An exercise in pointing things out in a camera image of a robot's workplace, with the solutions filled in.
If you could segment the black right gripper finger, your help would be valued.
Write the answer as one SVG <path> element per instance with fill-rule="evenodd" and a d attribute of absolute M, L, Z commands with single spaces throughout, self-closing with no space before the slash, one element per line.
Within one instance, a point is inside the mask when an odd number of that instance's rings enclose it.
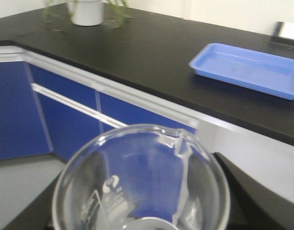
<path fill-rule="evenodd" d="M 261 185 L 214 152 L 231 192 L 228 230 L 294 230 L 294 203 Z"/>

